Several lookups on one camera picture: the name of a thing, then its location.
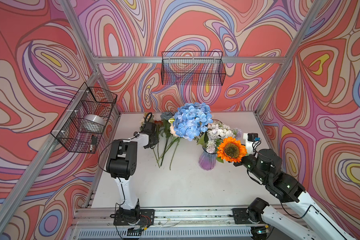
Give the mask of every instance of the orange sunflower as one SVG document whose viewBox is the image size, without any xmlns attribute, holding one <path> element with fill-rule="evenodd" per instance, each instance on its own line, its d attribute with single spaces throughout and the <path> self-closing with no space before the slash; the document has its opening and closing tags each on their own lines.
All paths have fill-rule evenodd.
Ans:
<svg viewBox="0 0 360 240">
<path fill-rule="evenodd" d="M 233 137 L 225 138 L 217 149 L 217 157 L 228 162 L 241 162 L 241 158 L 247 154 L 245 146 Z"/>
</svg>

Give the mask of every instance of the white table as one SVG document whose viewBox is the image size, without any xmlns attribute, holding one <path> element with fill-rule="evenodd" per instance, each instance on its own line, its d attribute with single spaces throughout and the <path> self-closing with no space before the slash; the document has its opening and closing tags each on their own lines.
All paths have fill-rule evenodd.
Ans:
<svg viewBox="0 0 360 240">
<path fill-rule="evenodd" d="M 133 132 L 139 130 L 142 116 L 142 113 L 121 114 L 114 139 L 132 137 Z M 243 132 L 257 132 L 263 139 L 258 150 L 269 148 L 252 112 L 213 113 L 213 119 L 232 128 L 238 127 Z M 160 153 L 164 144 L 165 138 L 161 138 Z M 161 168 L 158 168 L 153 150 L 138 150 L 136 172 L 130 181 L 141 207 L 249 205 L 256 197 L 269 204 L 279 203 L 264 186 L 248 177 L 244 166 L 235 167 L 232 163 L 216 162 L 212 170 L 201 169 L 198 159 L 203 150 L 200 145 L 196 145 L 196 141 L 180 141 L 169 170 L 174 149 L 175 145 L 166 153 Z M 116 182 L 110 174 L 103 172 L 92 208 L 115 207 L 116 201 L 122 202 Z"/>
</svg>

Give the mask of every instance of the patterned wall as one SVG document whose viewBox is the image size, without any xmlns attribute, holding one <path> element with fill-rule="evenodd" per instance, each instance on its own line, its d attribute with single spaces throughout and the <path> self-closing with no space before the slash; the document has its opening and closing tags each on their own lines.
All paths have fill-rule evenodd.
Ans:
<svg viewBox="0 0 360 240">
<path fill-rule="evenodd" d="M 86 0 L 75 7 L 98 56 L 161 56 L 221 50 L 224 56 L 284 56 L 310 0 Z M 254 110 L 277 64 L 227 64 L 221 86 L 163 86 L 161 64 L 99 66 L 121 111 L 171 111 L 206 102 L 213 111 Z"/>
<path fill-rule="evenodd" d="M 56 0 L 0 1 L 0 204 L 91 73 Z M 0 239 L 61 239 L 96 163 L 59 145 Z"/>
<path fill-rule="evenodd" d="M 286 171 L 360 239 L 360 0 L 326 3 L 261 118 Z"/>
</svg>

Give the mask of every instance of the glass vase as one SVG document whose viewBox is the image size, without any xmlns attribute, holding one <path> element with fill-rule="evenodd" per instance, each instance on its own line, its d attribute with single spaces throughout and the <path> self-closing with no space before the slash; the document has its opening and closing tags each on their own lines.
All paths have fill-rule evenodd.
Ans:
<svg viewBox="0 0 360 240">
<path fill-rule="evenodd" d="M 217 152 L 214 154 L 208 153 L 203 147 L 203 153 L 199 157 L 199 166 L 204 170 L 211 170 L 216 165 Z"/>
</svg>

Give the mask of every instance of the black wire basket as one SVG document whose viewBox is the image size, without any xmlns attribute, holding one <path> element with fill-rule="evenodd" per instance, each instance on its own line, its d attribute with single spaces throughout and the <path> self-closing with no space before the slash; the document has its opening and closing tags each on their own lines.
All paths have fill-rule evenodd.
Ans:
<svg viewBox="0 0 360 240">
<path fill-rule="evenodd" d="M 163 85 L 220 85 L 226 71 L 222 51 L 163 51 Z"/>
<path fill-rule="evenodd" d="M 95 153 L 116 100 L 106 89 L 87 86 L 63 127 L 51 134 L 69 152 Z"/>
</svg>

